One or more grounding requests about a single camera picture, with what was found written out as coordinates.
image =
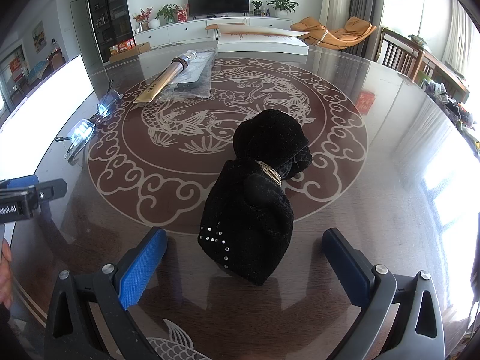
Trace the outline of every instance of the white vase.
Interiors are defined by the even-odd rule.
[[[153,30],[154,28],[160,27],[160,20],[158,20],[158,19],[152,19],[152,20],[150,20],[150,21],[148,22],[148,27],[149,27],[150,29],[152,29],[152,30]]]
[[[279,19],[286,19],[286,18],[289,16],[289,12],[288,12],[288,11],[284,11],[284,10],[280,10],[280,9],[277,9],[276,12],[275,12],[275,15],[276,15]]]

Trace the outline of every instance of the human hand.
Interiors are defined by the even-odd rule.
[[[2,244],[2,257],[0,262],[0,304],[4,304],[7,309],[10,309],[14,301],[12,291],[13,275],[11,274],[11,250],[8,242],[4,239]]]

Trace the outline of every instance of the white tv cabinet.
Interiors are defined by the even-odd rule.
[[[273,27],[289,30],[292,25],[290,19],[278,19],[265,16],[228,16],[213,17],[211,19],[189,20],[184,23],[173,23],[135,34],[135,43],[150,42],[150,47],[163,46],[174,43],[190,43],[212,41],[215,30],[206,30],[210,24],[245,23],[245,25],[259,27]]]

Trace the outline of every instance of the glossy tabletop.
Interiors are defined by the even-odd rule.
[[[359,313],[321,251],[323,232],[337,227],[373,264],[401,275],[431,273],[448,354],[470,312],[480,166],[437,105],[402,74],[320,48],[306,57],[220,53],[210,100],[162,105],[162,112],[132,102],[145,80],[192,47],[152,50],[93,74],[95,93],[59,135],[95,112],[110,79],[125,93],[122,104],[76,164],[63,159],[61,143],[45,154],[40,181],[64,178],[68,193],[17,223],[12,241],[16,294],[38,323],[61,270],[90,273],[116,263],[161,226],[167,251],[130,308],[157,351],[167,345],[184,353],[190,347],[192,359],[325,359]],[[243,73],[232,75],[235,67]],[[269,94],[258,95],[258,87]],[[231,132],[264,107],[294,114],[314,164],[283,182],[295,214],[292,240],[272,276],[254,286],[210,260],[197,234],[208,191],[235,157]],[[183,344],[170,334],[178,328]]]

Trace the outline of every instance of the textured blue rubber pad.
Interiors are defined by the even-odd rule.
[[[350,302],[366,307],[370,302],[370,284],[353,256],[347,252],[338,237],[328,229],[322,236],[322,250],[337,275]]]
[[[118,298],[123,309],[138,303],[167,249],[167,234],[159,230],[144,246],[120,280]]]
[[[30,185],[37,185],[38,184],[38,177],[36,175],[24,176],[19,178],[12,178],[8,184],[8,188],[23,188],[28,187]]]

